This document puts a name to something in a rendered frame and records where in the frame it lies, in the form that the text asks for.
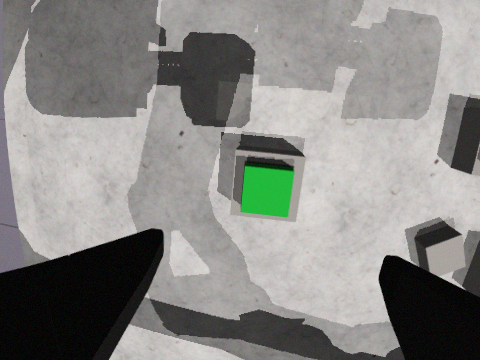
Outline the yellow button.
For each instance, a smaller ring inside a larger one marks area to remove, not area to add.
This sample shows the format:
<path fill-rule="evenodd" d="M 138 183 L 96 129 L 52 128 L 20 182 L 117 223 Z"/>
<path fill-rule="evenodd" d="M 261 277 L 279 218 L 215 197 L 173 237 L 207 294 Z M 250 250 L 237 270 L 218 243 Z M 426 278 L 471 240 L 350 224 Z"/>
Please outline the yellow button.
<path fill-rule="evenodd" d="M 465 108 L 451 168 L 480 176 L 480 108 Z"/>

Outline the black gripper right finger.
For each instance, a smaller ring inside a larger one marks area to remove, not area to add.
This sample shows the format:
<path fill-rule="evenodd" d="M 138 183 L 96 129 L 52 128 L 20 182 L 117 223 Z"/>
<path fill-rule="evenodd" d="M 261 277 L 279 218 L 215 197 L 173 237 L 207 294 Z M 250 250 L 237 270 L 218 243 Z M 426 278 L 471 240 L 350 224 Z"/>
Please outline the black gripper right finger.
<path fill-rule="evenodd" d="M 404 360 L 480 360 L 479 296 L 393 255 L 379 283 Z"/>

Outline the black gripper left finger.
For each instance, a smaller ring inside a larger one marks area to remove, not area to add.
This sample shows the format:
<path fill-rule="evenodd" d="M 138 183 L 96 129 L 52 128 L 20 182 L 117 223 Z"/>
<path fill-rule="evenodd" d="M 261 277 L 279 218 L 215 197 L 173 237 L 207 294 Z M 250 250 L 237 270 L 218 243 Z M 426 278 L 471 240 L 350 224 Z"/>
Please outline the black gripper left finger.
<path fill-rule="evenodd" d="M 164 253 L 147 229 L 0 273 L 0 360 L 109 360 Z"/>

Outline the green button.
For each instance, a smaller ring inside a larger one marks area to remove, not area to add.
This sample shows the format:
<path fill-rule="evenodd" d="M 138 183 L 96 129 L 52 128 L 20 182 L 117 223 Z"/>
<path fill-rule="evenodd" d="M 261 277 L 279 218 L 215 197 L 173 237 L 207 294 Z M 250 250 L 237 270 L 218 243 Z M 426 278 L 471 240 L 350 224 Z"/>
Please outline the green button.
<path fill-rule="evenodd" d="M 231 216 L 296 221 L 305 159 L 301 151 L 237 145 Z"/>

